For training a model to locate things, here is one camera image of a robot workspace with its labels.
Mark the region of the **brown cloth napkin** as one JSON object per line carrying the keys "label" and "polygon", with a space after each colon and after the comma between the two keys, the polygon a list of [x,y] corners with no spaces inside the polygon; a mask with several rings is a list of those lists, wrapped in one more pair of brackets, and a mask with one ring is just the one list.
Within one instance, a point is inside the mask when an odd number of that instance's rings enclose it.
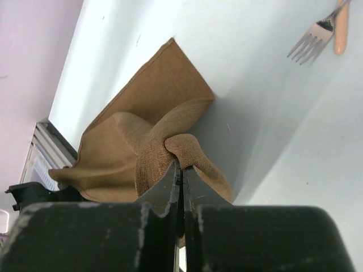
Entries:
{"label": "brown cloth napkin", "polygon": [[206,81],[170,39],[89,124],[73,166],[49,175],[90,201],[133,202],[176,159],[231,201],[228,180],[189,133],[213,101]]}

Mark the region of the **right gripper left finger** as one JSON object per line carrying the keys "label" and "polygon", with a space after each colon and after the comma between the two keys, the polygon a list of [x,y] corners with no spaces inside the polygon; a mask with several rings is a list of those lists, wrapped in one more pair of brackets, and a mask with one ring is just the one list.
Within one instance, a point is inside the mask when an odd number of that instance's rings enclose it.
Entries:
{"label": "right gripper left finger", "polygon": [[133,203],[26,207],[1,251],[2,271],[178,271],[182,171],[173,161]]}

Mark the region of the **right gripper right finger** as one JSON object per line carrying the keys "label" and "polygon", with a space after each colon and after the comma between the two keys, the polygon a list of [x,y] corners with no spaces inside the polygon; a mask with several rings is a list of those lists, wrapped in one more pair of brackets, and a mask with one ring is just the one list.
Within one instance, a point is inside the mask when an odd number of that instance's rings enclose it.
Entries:
{"label": "right gripper right finger", "polygon": [[234,206],[183,171],[188,271],[353,271],[335,222],[314,206]]}

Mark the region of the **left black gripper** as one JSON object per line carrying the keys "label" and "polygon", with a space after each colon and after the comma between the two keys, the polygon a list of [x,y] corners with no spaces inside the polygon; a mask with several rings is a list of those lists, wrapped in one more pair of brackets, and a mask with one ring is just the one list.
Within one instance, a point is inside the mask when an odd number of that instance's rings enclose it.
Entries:
{"label": "left black gripper", "polygon": [[9,186],[6,194],[12,194],[16,204],[12,206],[14,211],[22,211],[25,207],[41,202],[84,202],[81,196],[72,186],[65,189],[51,191],[39,182],[27,182]]}

